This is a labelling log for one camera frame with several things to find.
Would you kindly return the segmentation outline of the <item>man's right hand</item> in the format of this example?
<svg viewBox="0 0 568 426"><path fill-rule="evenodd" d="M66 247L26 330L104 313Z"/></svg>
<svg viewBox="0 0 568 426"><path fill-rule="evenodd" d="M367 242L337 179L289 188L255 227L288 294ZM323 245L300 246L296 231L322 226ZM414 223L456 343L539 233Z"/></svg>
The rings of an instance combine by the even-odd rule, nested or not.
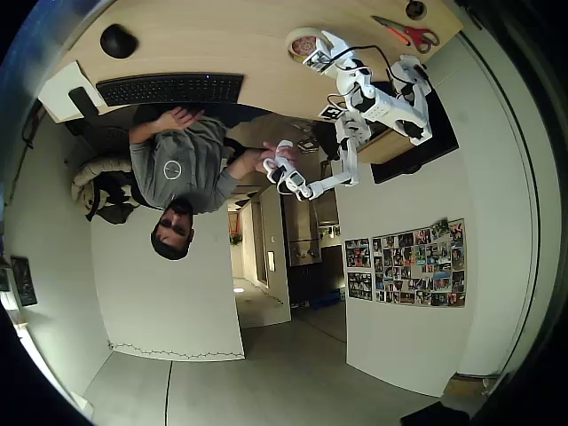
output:
<svg viewBox="0 0 568 426"><path fill-rule="evenodd" d="M296 148L291 145L271 145L268 142L264 142L264 151L260 154L260 163L263 163L266 159L274 161L276 157L285 158L290 163L296 162Z"/></svg>

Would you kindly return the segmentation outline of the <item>man's left hand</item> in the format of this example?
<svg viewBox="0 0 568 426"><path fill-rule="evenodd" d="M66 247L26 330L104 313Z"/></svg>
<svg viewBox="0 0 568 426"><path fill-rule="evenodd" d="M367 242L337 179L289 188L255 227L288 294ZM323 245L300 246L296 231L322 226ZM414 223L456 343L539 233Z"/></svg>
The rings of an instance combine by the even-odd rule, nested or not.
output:
<svg viewBox="0 0 568 426"><path fill-rule="evenodd" d="M189 111L181 106L164 112L154 122L157 132L165 130L185 130L198 122L204 115L203 110Z"/></svg>

